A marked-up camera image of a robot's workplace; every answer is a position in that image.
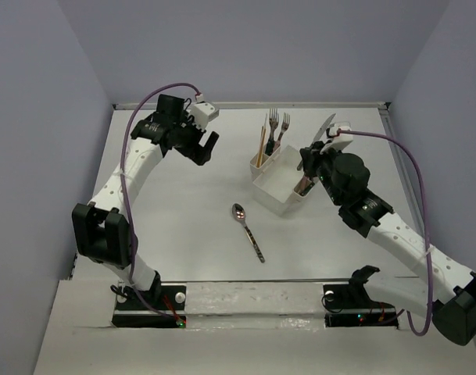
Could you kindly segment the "pink-handled knife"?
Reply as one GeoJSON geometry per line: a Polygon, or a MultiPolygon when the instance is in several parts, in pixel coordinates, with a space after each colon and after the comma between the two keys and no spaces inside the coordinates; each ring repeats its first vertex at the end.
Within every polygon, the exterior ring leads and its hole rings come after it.
{"type": "Polygon", "coordinates": [[[307,176],[303,176],[301,181],[299,182],[297,188],[296,188],[296,193],[297,194],[302,194],[302,192],[305,190],[306,185],[309,183],[309,178],[307,176]]]}

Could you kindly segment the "black-handled knife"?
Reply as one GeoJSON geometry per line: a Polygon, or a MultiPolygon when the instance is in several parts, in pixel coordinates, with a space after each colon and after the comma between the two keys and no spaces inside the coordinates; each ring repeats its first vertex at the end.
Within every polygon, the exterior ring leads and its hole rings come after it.
{"type": "Polygon", "coordinates": [[[301,148],[299,150],[299,154],[301,156],[301,160],[297,165],[297,170],[302,171],[303,174],[306,174],[305,165],[304,165],[304,155],[311,155],[312,152],[320,153],[320,151],[325,146],[325,143],[321,140],[321,138],[326,134],[327,129],[330,125],[332,125],[332,121],[335,118],[336,114],[332,113],[320,126],[319,130],[313,137],[313,140],[309,147],[301,148]]]}

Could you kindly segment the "black-handled fork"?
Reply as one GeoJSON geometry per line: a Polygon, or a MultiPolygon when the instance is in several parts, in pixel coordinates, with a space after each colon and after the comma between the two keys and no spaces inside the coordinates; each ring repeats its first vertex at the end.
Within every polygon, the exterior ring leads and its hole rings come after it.
{"type": "Polygon", "coordinates": [[[267,145],[266,145],[266,149],[265,149],[265,154],[270,156],[273,151],[274,151],[274,144],[275,144],[275,141],[274,140],[269,140],[267,142],[267,145]]]}

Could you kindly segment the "teal-handled fork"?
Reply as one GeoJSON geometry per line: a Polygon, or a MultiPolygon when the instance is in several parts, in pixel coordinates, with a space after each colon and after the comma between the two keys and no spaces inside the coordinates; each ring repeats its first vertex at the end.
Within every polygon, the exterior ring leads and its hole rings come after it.
{"type": "Polygon", "coordinates": [[[285,112],[285,113],[284,113],[284,117],[283,117],[283,121],[282,121],[282,124],[281,124],[281,130],[280,130],[279,136],[277,137],[277,140],[275,141],[275,144],[274,144],[274,149],[273,149],[274,152],[275,152],[278,148],[280,148],[282,138],[284,137],[286,131],[287,131],[288,128],[289,128],[290,121],[291,121],[290,115],[285,112]]]}

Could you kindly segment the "white chopstick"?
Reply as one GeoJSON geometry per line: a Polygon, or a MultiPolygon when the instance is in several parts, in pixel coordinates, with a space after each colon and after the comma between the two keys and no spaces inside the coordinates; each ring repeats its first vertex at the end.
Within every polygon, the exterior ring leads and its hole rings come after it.
{"type": "Polygon", "coordinates": [[[264,146],[266,144],[266,135],[267,135],[267,124],[268,124],[268,115],[265,115],[264,118],[264,123],[261,128],[261,135],[260,135],[260,141],[259,141],[259,151],[257,154],[257,159],[256,159],[256,167],[260,168],[263,162],[263,150],[264,146]]]}

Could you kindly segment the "pink-handled fork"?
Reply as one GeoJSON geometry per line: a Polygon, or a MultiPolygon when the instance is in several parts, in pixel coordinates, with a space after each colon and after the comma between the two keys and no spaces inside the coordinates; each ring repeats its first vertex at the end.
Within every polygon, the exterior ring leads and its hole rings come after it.
{"type": "Polygon", "coordinates": [[[278,110],[276,108],[271,108],[270,114],[269,114],[270,135],[268,140],[274,140],[274,133],[278,127],[278,122],[279,122],[278,110]]]}

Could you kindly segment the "black-handled spoon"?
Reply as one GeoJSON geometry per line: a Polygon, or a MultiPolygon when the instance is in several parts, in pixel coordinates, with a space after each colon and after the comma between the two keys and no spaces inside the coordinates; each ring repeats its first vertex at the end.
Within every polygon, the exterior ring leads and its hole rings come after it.
{"type": "Polygon", "coordinates": [[[232,212],[232,216],[234,217],[234,219],[242,225],[242,227],[243,227],[243,229],[244,229],[244,231],[245,231],[245,233],[246,233],[246,235],[247,235],[247,237],[248,237],[248,239],[249,239],[249,241],[250,241],[250,243],[251,243],[251,245],[252,245],[252,247],[253,247],[253,249],[256,253],[257,258],[259,259],[259,261],[261,263],[265,263],[266,262],[265,257],[263,255],[263,253],[261,252],[261,250],[258,246],[258,243],[257,243],[256,239],[254,238],[254,236],[252,234],[252,231],[249,229],[249,226],[246,223],[246,213],[245,213],[244,208],[240,204],[234,203],[231,207],[231,212],[232,212]]]}

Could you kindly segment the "teal-handled knife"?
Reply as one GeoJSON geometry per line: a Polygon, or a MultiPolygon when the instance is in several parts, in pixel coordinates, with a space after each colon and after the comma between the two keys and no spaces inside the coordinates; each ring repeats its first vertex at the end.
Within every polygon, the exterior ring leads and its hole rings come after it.
{"type": "Polygon", "coordinates": [[[315,183],[313,181],[310,181],[310,183],[307,184],[305,189],[302,191],[302,196],[307,195],[314,185],[315,185],[315,183]]]}

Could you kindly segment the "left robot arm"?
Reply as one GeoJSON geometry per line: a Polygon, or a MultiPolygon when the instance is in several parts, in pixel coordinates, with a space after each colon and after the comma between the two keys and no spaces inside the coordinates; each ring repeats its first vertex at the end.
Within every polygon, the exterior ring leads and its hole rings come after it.
{"type": "Polygon", "coordinates": [[[130,120],[120,162],[101,190],[72,211],[77,250],[94,263],[112,270],[124,283],[123,293],[145,309],[159,303],[160,275],[138,253],[132,208],[149,174],[175,150],[202,166],[211,158],[218,133],[200,141],[219,109],[198,96],[185,99],[160,95],[156,109],[140,121],[130,120]]]}

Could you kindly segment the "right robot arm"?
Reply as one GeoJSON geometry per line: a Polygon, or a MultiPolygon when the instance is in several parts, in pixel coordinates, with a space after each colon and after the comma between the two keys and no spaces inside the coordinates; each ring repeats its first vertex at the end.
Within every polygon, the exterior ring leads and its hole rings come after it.
{"type": "Polygon", "coordinates": [[[353,273],[352,304],[385,302],[428,320],[443,337],[465,346],[476,335],[476,271],[447,256],[368,188],[370,171],[355,154],[322,141],[301,148],[302,170],[316,177],[342,222],[398,259],[415,278],[386,278],[376,266],[353,273]]]}

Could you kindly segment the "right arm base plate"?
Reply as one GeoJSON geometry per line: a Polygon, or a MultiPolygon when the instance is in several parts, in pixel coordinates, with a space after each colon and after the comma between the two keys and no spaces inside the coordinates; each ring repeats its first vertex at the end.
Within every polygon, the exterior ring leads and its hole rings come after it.
{"type": "Polygon", "coordinates": [[[325,284],[320,301],[327,328],[399,327],[398,310],[388,303],[370,300],[362,287],[325,284]]]}

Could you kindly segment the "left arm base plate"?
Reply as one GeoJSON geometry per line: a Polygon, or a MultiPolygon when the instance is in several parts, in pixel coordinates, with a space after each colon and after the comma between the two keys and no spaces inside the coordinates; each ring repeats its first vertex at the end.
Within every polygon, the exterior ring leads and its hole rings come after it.
{"type": "Polygon", "coordinates": [[[143,303],[131,287],[123,283],[112,284],[110,291],[115,295],[112,325],[117,328],[186,328],[185,284],[162,284],[161,293],[155,300],[142,292],[143,303]]]}

